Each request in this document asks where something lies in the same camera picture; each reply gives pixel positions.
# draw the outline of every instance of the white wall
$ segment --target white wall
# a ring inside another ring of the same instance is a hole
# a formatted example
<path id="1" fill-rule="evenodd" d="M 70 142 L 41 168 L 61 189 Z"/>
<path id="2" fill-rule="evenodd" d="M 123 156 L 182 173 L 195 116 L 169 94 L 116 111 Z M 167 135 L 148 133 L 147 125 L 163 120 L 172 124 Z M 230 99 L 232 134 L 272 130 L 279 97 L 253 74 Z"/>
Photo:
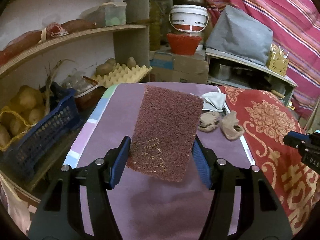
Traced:
<path id="1" fill-rule="evenodd" d="M 17 0 L 9 4 L 0 17 L 0 49 L 11 40 L 31 30 L 41 30 L 43 22 L 63 23 L 79 18 L 81 12 L 109 0 Z M 91 76 L 95 67 L 114 57 L 112 33 L 75 41 L 50 50 L 22 64 L 16 70 L 0 79 L 0 107 L 12 98 L 22 85 L 34 88 L 45 83 L 48 63 L 53 67 L 60 59 L 68 58 L 77 62 L 64 62 L 56 82 L 61 82 L 73 68 L 85 71 Z"/>

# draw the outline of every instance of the dry plant stem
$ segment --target dry plant stem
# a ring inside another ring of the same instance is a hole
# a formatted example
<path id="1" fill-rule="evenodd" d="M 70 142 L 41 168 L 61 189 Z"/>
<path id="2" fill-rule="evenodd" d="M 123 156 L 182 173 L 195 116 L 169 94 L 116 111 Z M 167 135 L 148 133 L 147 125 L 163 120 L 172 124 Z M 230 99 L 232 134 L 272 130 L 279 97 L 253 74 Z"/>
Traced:
<path id="1" fill-rule="evenodd" d="M 44 116 L 46 116 L 47 114 L 49 114 L 50 112 L 50 96 L 52 95 L 52 91 L 51 91 L 51 84 L 53 79 L 55 78 L 55 76 L 57 75 L 58 69 L 61 66 L 61 64 L 65 61 L 71 61 L 71 62 L 75 62 L 71 59 L 62 59 L 59 60 L 58 63 L 54 66 L 54 68 L 51 70 L 50 69 L 50 65 L 49 65 L 49 76 L 45 82 L 45 109 L 44 109 Z"/>

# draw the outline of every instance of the purple table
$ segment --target purple table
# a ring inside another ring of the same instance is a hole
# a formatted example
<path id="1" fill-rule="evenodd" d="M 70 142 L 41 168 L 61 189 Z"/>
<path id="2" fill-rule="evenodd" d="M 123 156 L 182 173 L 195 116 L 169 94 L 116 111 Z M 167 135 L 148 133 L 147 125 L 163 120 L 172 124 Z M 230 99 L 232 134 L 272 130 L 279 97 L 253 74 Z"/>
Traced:
<path id="1" fill-rule="evenodd" d="M 164 82 L 150 84 L 194 95 L 218 92 L 218 88 L 211 85 Z M 101 99 L 103 103 L 97 106 L 101 108 L 102 114 L 92 114 L 87 128 L 83 128 L 72 146 L 65 164 L 73 167 L 86 166 L 96 158 L 103 157 L 109 149 L 118 147 L 125 135 L 132 137 L 143 98 L 144 84 L 118 85 L 115 90 L 112 88 L 113 95 L 108 90 Z M 230 142 L 220 129 L 211 133 L 198 131 L 197 134 L 204 147 L 213 149 L 218 157 L 227 159 L 234 166 L 251 166 L 240 139 Z M 234 233 L 237 227 L 239 190 L 236 188 L 230 234 Z M 81 192 L 85 231 L 93 234 L 84 187 Z M 181 182 L 160 180 L 125 168 L 120 183 L 115 189 L 108 191 L 112 211 L 124 240 L 198 239 L 213 194 L 213 191 L 209 191 L 201 183 L 192 157 Z"/>

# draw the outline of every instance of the red blanket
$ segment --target red blanket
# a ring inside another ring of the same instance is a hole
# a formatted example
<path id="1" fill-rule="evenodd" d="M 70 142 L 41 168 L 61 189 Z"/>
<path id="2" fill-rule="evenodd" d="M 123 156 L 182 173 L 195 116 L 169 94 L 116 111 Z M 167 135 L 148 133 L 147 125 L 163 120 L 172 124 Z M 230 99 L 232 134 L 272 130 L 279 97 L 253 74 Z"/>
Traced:
<path id="1" fill-rule="evenodd" d="M 301 163 L 298 150 L 283 143 L 289 131 L 302 132 L 299 123 L 270 92 L 227 86 L 220 89 L 227 95 L 230 110 L 237 112 L 256 165 L 281 201 L 293 233 L 298 233 L 320 199 L 319 175 Z"/>
<path id="2" fill-rule="evenodd" d="M 299 87 L 292 102 L 307 118 L 320 95 L 320 14 L 311 0 L 207 0 L 212 23 L 227 4 L 273 30 L 274 43 L 289 52 L 287 75 Z"/>

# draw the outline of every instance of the striped fabric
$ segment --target striped fabric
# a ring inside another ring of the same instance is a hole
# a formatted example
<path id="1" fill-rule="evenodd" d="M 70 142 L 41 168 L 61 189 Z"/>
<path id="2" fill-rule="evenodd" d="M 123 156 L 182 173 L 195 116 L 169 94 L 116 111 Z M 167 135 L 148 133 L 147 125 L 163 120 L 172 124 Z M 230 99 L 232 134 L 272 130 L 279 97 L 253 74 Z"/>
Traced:
<path id="1" fill-rule="evenodd" d="M 226 5 L 244 10 L 273 30 L 274 43 L 289 51 L 287 75 L 298 85 L 292 99 L 307 118 L 320 95 L 320 15 L 311 0 L 207 0 L 212 24 Z"/>

